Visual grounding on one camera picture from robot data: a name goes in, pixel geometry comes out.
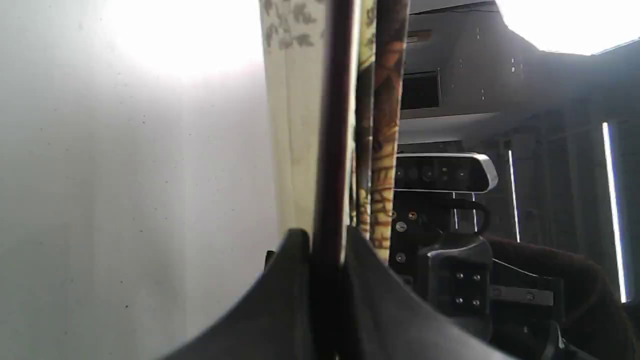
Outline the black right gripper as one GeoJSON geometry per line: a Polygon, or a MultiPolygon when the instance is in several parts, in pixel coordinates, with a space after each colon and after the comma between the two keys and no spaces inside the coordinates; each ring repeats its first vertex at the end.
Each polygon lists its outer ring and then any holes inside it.
{"type": "Polygon", "coordinates": [[[395,193],[390,267],[437,312],[483,341],[498,330],[565,321],[563,280],[500,260],[490,211],[445,193],[395,193]]]}

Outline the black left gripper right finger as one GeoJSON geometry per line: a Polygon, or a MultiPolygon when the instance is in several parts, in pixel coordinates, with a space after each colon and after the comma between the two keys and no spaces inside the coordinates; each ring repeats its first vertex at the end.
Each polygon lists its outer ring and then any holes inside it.
{"type": "Polygon", "coordinates": [[[345,360],[507,360],[416,296],[348,227],[342,267],[345,360]]]}

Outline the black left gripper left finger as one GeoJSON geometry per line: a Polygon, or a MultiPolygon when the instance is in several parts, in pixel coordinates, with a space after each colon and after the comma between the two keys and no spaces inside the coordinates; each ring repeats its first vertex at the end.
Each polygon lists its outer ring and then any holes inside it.
{"type": "Polygon", "coordinates": [[[259,279],[212,326],[167,360],[311,360],[310,239],[291,228],[259,279]]]}

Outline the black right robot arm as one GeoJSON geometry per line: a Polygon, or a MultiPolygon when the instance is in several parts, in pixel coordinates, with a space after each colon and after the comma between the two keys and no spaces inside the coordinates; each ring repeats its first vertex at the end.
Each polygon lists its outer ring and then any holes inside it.
{"type": "Polygon", "coordinates": [[[391,268],[432,307],[521,360],[637,360],[639,337],[603,269],[495,235],[484,203],[397,191],[391,268]]]}

